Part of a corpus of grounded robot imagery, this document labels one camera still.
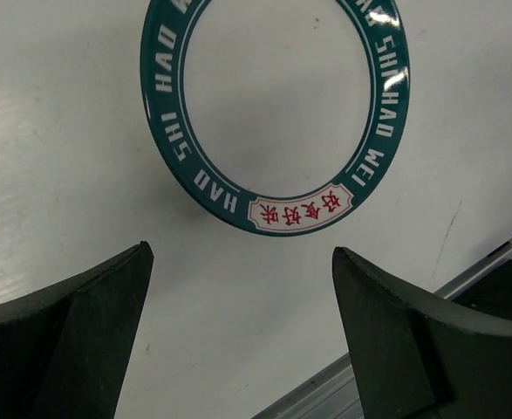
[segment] label on ring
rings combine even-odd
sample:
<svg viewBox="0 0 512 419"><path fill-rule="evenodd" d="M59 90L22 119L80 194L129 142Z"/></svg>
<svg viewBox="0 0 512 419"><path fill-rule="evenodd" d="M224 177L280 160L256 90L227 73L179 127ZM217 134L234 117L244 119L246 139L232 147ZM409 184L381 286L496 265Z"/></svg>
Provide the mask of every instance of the label on ring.
<svg viewBox="0 0 512 419"><path fill-rule="evenodd" d="M397 151L409 101L405 32L393 0L337 0L365 49L370 107L357 151L319 189L301 196L259 196L224 176L203 152L185 107L183 69L195 24L210 0L152 0L141 42L147 119L166 164L206 210L267 236L321 230L353 212L378 186Z"/></svg>

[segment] black plastic piece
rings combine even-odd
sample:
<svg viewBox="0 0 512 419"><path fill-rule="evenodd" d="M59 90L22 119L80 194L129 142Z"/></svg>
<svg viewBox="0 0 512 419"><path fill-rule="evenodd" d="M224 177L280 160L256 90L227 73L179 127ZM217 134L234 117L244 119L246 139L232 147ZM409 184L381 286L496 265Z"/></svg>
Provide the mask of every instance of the black plastic piece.
<svg viewBox="0 0 512 419"><path fill-rule="evenodd" d="M365 419L512 419L507 305L460 306L347 249L333 279Z"/></svg>
<svg viewBox="0 0 512 419"><path fill-rule="evenodd" d="M0 305L0 418L114 417L152 265L142 243Z"/></svg>
<svg viewBox="0 0 512 419"><path fill-rule="evenodd" d="M457 296L454 303L512 320L512 260L498 266Z"/></svg>

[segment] white lettering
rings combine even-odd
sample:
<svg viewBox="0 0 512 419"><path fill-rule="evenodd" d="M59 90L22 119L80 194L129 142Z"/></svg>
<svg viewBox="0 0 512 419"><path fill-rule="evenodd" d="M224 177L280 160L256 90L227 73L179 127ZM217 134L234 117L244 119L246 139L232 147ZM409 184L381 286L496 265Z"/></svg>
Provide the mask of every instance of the white lettering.
<svg viewBox="0 0 512 419"><path fill-rule="evenodd" d="M170 31L164 24L159 28L159 42L173 50L176 43L176 34Z"/></svg>
<svg viewBox="0 0 512 419"><path fill-rule="evenodd" d="M211 185L211 199L216 201L222 194L222 188L218 187L215 182Z"/></svg>
<svg viewBox="0 0 512 419"><path fill-rule="evenodd" d="M397 118L396 112L385 109L384 107L382 107L379 111L381 112L381 115L379 116L380 120L394 120Z"/></svg>
<svg viewBox="0 0 512 419"><path fill-rule="evenodd" d="M360 179L358 176L356 175L352 175L351 176L352 180L355 181L356 183L358 183L360 186L364 187L366 186L366 182L364 182L362 179Z"/></svg>
<svg viewBox="0 0 512 419"><path fill-rule="evenodd" d="M188 11L188 6L192 3L192 0L170 0L176 9L181 11L182 13L186 13Z"/></svg>
<svg viewBox="0 0 512 419"><path fill-rule="evenodd" d="M377 166L379 166L379 163L376 161L376 157L383 157L383 156L384 156L383 153L376 151L376 150L372 150L370 148L368 150L368 154L365 157L365 160L368 161L368 163L372 164L376 168Z"/></svg>
<svg viewBox="0 0 512 419"><path fill-rule="evenodd" d="M360 166L358 166L358 168L357 168L357 171L359 171L359 170L362 170L361 176L363 176L363 177L368 176L368 180L372 179L372 176L374 175L374 171L371 168L369 168L365 164L360 164Z"/></svg>
<svg viewBox="0 0 512 419"><path fill-rule="evenodd" d="M176 140L179 140L184 136L182 131L180 130L180 124L175 123L173 125L169 125L168 127L165 127L165 132L168 135L168 140L170 142L174 142Z"/></svg>
<svg viewBox="0 0 512 419"><path fill-rule="evenodd" d="M379 68L393 67L397 65L397 54L390 52L389 54L381 55L378 60L380 62Z"/></svg>
<svg viewBox="0 0 512 419"><path fill-rule="evenodd" d="M357 6L360 6L360 11L365 12L372 4L372 0L357 0Z"/></svg>
<svg viewBox="0 0 512 419"><path fill-rule="evenodd" d="M201 168L200 173L194 179L194 183L198 186L199 189L204 190L211 178L205 171Z"/></svg>
<svg viewBox="0 0 512 419"><path fill-rule="evenodd" d="M399 92L383 92L381 94L382 105L397 105L399 103Z"/></svg>
<svg viewBox="0 0 512 419"><path fill-rule="evenodd" d="M167 122L168 120L175 120L176 119L176 112L171 113L164 113L160 116L163 122Z"/></svg>
<svg viewBox="0 0 512 419"><path fill-rule="evenodd" d="M376 134L383 135L384 137L391 137L393 135L393 127L386 124L378 124Z"/></svg>
<svg viewBox="0 0 512 419"><path fill-rule="evenodd" d="M170 120L175 120L176 112L164 113L163 115L160 116L160 119L163 122L169 122ZM180 124L178 122L175 122L174 124L165 127L165 132L167 133L168 140L170 142L177 141L184 136L184 134L182 133L182 131L180 129ZM178 157L178 161L182 161L187 157L186 151L188 151L189 154L192 154L192 150L190 149L188 143L183 141L178 146L178 149L174 150L174 154L176 155L176 157Z"/></svg>
<svg viewBox="0 0 512 419"><path fill-rule="evenodd" d="M232 196L229 192L227 192L224 198L224 209L229 210L233 214L236 210L236 197Z"/></svg>
<svg viewBox="0 0 512 419"><path fill-rule="evenodd" d="M155 74L154 79L156 81L155 89L157 92L172 92L172 85L170 82L170 76L165 76L163 74Z"/></svg>
<svg viewBox="0 0 512 419"><path fill-rule="evenodd" d="M181 142L178 148L180 149L180 153L178 153L178 150L174 151L174 154L178 157L178 161L182 161L186 158L186 150L189 154L192 154L192 150L190 150L189 145L185 141Z"/></svg>
<svg viewBox="0 0 512 419"><path fill-rule="evenodd" d="M160 65L168 72L172 71L172 54L157 52L156 54L154 54L154 60L157 62L158 65Z"/></svg>
<svg viewBox="0 0 512 419"><path fill-rule="evenodd" d="M376 51L378 52L378 54L383 54L384 52L386 52L388 44L391 44L390 48L393 48L395 46L395 43L393 42L393 37L391 35L389 37L383 38L382 41L384 42L383 45L379 46L379 44L376 44Z"/></svg>

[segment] metal rail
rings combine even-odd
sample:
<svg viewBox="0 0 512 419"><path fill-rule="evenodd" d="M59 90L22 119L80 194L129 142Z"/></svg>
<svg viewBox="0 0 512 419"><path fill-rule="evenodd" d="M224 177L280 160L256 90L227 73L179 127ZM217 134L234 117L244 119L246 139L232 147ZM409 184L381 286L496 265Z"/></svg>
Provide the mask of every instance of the metal rail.
<svg viewBox="0 0 512 419"><path fill-rule="evenodd" d="M435 294L455 299L508 260L512 260L512 239ZM350 355L342 356L253 419L364 419Z"/></svg>

